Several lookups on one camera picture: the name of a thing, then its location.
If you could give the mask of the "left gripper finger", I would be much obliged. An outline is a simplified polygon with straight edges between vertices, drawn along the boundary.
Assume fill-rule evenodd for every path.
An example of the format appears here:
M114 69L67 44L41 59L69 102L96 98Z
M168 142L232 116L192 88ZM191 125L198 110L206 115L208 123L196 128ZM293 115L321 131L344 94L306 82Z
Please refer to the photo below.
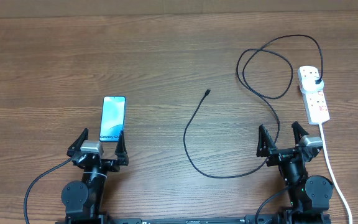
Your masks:
M89 129L85 128L80 136L68 147L67 156L74 156L75 152L80 151L80 148L85 140L88 139Z
M115 155L117 156L117 163L120 166L128 166L129 165L129 157L126 150L124 131L121 131L119 134L119 139L117 142Z

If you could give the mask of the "blue Samsung Galaxy smartphone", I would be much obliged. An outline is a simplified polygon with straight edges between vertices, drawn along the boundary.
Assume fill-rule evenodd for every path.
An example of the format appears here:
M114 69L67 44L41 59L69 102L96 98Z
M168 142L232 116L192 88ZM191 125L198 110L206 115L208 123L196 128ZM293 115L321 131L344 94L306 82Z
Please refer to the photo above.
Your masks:
M125 96L105 96L103 98L99 140L117 142L124 130L125 115Z

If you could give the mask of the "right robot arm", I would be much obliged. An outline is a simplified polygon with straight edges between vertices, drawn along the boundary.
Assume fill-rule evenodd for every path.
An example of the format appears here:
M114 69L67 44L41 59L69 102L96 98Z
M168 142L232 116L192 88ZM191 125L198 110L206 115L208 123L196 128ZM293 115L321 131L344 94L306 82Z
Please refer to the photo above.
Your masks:
M255 223L330 223L329 201L334 184L321 175L308 175L306 163L323 150L323 140L305 131L298 122L291 125L295 147L278 149L264 125L259 126L257 156L267 159L268 167L277 166L285 188L264 201L255 213ZM262 215L263 207L283 193L291 202L277 213Z

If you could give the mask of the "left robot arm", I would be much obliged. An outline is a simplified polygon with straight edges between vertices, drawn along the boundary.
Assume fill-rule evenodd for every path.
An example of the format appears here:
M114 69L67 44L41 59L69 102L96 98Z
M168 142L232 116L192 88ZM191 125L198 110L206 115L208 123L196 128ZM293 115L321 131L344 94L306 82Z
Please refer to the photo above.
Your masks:
M119 133L115 150L116 159L103 158L100 141L88 139L89 129L67 149L74 166L83 169L82 179L64 186L61 200L65 206L65 223L113 223L108 212L101 211L104 186L109 172L119 172L122 166L129 165L124 132Z

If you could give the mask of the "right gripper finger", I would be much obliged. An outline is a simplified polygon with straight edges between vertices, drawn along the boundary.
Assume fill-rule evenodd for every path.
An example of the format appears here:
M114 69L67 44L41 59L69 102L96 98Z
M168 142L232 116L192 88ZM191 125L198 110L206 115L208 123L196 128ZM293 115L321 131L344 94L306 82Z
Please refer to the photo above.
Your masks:
M299 144L303 136L309 135L309 133L306 130L304 130L303 127L297 121L292 123L291 127L293 129L295 144Z
M257 144L257 157L268 157L273 151L276 151L277 147L272 140L269 132L266 130L265 126L261 124L259 126L259 140Z

